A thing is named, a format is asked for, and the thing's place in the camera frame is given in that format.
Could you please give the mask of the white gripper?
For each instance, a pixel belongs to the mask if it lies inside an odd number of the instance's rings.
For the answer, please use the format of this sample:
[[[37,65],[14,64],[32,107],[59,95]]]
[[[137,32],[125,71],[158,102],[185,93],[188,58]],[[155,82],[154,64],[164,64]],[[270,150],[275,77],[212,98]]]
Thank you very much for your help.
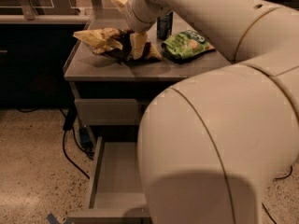
[[[147,32],[158,17],[171,11],[169,5],[157,0],[111,0],[117,10],[123,14],[131,30],[137,33],[130,34],[133,59],[139,59],[148,40]]]

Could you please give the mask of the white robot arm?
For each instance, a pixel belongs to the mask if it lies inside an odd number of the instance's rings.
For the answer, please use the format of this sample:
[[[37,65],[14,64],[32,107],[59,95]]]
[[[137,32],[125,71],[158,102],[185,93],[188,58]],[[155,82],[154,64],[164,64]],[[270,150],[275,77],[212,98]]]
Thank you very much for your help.
[[[145,32],[177,13],[227,59],[160,93],[137,157],[153,224],[261,224],[263,190],[299,154],[299,11],[264,0],[128,0]]]

